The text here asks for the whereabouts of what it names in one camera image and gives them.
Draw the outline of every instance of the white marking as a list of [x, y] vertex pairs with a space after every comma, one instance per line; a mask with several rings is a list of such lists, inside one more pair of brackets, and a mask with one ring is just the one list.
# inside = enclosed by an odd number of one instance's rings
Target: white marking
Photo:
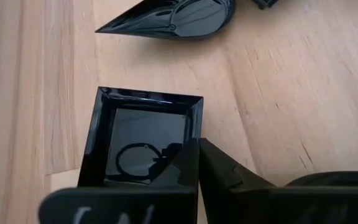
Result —
[[83, 216], [86, 212], [88, 212], [88, 211], [90, 211], [90, 210], [92, 210], [92, 208], [90, 208], [90, 207], [80, 207], [80, 208], [78, 208], [77, 212], [76, 212], [75, 215], [74, 215], [74, 222], [73, 222], [73, 224], [80, 224], [80, 221], [81, 221], [82, 216]]
[[146, 217], [143, 220], [143, 224], [150, 224], [150, 220], [152, 219], [152, 214], [153, 214], [154, 208], [155, 208], [154, 205], [150, 205], [147, 208]]
[[129, 216], [126, 213], [122, 213], [121, 216], [119, 217], [117, 224], [130, 224], [130, 223], [131, 223], [131, 219], [129, 219]]

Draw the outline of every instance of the glossy black piece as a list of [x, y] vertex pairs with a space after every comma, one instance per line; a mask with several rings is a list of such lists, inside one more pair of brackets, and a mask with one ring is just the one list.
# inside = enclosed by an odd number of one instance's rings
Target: glossy black piece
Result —
[[204, 37], [233, 17], [235, 0], [144, 0], [96, 32], [164, 39]]
[[41, 224], [196, 223], [193, 187], [64, 189], [41, 204]]
[[278, 0], [253, 0], [258, 4], [259, 9], [265, 9], [266, 7], [272, 7]]
[[[196, 187], [198, 159], [186, 165], [180, 158], [198, 158], [202, 114], [200, 96], [99, 87], [78, 186], [180, 185], [190, 178]], [[167, 170], [171, 181], [161, 181]]]
[[200, 139], [209, 224], [358, 223], [358, 172], [311, 174], [276, 187]]

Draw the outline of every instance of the wood grain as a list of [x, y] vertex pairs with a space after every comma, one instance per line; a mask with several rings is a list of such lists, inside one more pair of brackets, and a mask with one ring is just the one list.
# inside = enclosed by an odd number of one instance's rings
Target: wood grain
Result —
[[137, 2], [0, 0], [0, 223], [75, 185], [97, 86], [204, 96], [203, 136], [278, 185], [358, 170], [358, 1], [238, 1], [194, 42], [93, 33]]

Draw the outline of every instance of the square black frame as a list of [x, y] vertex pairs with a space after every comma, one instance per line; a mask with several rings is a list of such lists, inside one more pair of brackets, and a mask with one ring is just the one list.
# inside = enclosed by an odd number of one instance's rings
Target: square black frame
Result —
[[202, 96], [100, 86], [94, 103], [78, 187], [104, 187], [103, 180], [117, 109], [185, 115], [186, 123], [183, 142], [187, 142], [190, 139], [199, 139], [201, 137], [203, 102]]

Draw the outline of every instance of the black teardrop-shaped piece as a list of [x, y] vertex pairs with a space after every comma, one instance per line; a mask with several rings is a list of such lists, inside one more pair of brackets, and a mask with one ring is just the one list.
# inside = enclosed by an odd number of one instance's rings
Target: black teardrop-shaped piece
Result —
[[164, 39], [204, 37], [233, 17], [235, 0], [144, 0], [96, 32]]

